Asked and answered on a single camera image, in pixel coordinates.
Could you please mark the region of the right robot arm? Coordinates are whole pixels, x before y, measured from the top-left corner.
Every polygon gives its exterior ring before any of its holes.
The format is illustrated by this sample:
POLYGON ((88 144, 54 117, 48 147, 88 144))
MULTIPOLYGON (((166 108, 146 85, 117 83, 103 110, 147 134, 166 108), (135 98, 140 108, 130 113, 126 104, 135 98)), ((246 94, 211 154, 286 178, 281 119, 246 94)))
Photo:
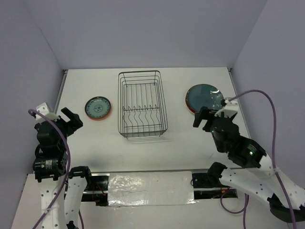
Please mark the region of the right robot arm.
POLYGON ((193 186, 231 186, 263 202, 284 222, 304 221, 304 188, 278 167, 273 167, 271 157, 256 141, 240 135, 238 125, 233 123, 234 117, 203 106, 195 113, 193 126, 198 127, 205 120, 203 130, 212 134, 217 151, 226 153, 229 160, 252 173, 257 180, 238 175, 220 162, 214 162, 206 175, 193 176, 193 186))

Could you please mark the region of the light green glass plate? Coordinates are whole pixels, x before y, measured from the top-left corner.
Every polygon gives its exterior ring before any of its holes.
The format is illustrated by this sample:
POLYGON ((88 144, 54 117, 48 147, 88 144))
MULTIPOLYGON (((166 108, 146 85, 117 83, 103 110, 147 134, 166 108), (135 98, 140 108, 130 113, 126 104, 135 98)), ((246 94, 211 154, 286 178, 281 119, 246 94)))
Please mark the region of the light green glass plate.
POLYGON ((103 96, 91 98, 85 105, 85 113, 91 117, 101 118, 111 111, 111 102, 103 96))

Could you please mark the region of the yellow brown patterned plate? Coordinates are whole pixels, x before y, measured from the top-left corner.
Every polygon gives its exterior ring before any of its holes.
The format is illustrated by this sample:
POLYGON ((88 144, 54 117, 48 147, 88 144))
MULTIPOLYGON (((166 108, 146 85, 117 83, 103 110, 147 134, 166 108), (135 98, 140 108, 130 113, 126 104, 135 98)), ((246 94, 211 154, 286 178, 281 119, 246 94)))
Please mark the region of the yellow brown patterned plate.
POLYGON ((88 117, 89 119, 91 119, 91 120, 94 120, 94 121, 101 121, 101 120, 107 119, 108 116, 111 115, 111 111, 110 111, 108 114, 106 114, 105 116, 101 117, 101 118, 91 117, 91 116, 88 115, 88 114, 86 114, 86 115, 87 115, 87 117, 88 117))

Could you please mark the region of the dark teal glazed plate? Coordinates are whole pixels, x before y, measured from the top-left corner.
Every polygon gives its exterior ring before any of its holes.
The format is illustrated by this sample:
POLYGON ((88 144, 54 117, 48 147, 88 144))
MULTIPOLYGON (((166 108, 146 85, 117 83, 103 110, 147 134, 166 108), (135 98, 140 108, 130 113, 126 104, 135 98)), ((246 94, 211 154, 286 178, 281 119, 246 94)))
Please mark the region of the dark teal glazed plate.
POLYGON ((220 110, 222 108, 224 96, 219 89, 210 84, 194 85, 187 91, 186 95, 196 98, 197 112, 203 106, 212 110, 220 110))

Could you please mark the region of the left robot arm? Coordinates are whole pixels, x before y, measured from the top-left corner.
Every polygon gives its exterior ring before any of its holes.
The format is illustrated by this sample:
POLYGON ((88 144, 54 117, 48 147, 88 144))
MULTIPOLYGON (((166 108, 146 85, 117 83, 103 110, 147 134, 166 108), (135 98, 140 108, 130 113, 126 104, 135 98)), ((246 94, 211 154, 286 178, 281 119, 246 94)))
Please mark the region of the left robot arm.
POLYGON ((93 186, 88 166, 71 167, 67 138, 83 126, 79 116, 63 108, 69 121, 56 115, 47 103, 28 112, 36 120, 39 144, 33 171, 41 197, 41 216, 35 229, 82 229, 80 213, 83 192, 93 186))

